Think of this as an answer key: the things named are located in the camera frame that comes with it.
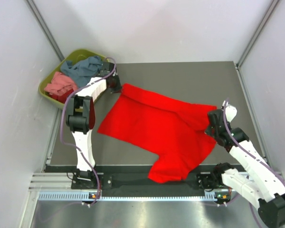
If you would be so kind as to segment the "bright red t-shirt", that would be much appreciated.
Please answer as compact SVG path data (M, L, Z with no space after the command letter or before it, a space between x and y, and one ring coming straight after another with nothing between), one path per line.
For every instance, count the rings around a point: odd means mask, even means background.
M212 152L205 134L216 106L191 104L124 84L98 133L158 155L148 177L157 183L185 180Z

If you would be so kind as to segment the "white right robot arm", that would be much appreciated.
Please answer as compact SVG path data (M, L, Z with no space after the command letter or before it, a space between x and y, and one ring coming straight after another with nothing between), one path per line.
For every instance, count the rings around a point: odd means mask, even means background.
M213 184L234 189L254 207L269 228L285 225L285 180L257 152L241 128L232 128L236 107L227 100L222 107L208 112L209 126L205 133L235 158L245 169L244 177L229 163L220 163L210 173Z

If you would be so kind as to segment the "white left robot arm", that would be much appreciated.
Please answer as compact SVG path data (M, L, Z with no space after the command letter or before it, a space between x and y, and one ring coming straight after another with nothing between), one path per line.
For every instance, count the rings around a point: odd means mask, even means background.
M87 85L76 90L66 99L63 117L75 140L75 144L70 146L75 147L77 153L72 189L100 189L100 180L95 170L92 152L92 131L95 126L95 101L108 88L112 93L118 93L122 89L114 61L105 61Z

